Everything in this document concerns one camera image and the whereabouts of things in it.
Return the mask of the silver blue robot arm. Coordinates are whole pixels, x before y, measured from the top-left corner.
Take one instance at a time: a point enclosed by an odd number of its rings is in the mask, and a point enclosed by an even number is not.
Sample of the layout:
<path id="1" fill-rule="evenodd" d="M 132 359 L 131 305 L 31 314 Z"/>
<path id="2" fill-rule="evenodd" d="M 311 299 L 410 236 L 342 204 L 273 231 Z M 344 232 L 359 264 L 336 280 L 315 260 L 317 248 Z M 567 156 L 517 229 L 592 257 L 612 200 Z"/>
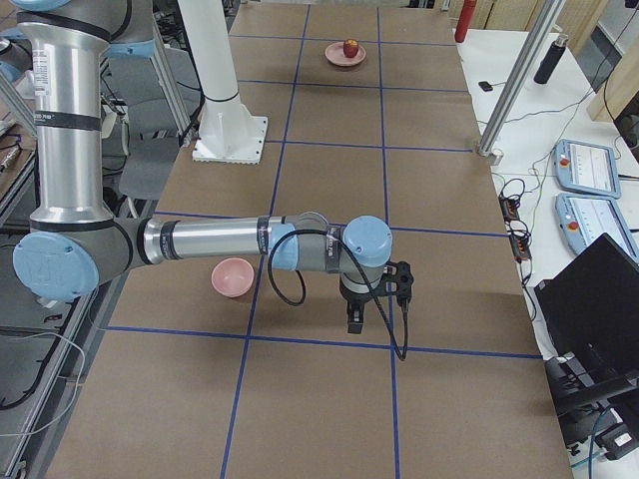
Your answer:
<path id="1" fill-rule="evenodd" d="M 387 224 L 363 216 L 344 228 L 323 216 L 162 222 L 119 220 L 102 187 L 100 63 L 109 50 L 156 50 L 148 1 L 20 1 L 17 23 L 32 46 L 40 169 L 39 207 L 13 252 L 35 294 L 69 301 L 144 265 L 191 257 L 262 255 L 269 269 L 335 273 L 347 329 L 390 292 L 397 265 Z"/>

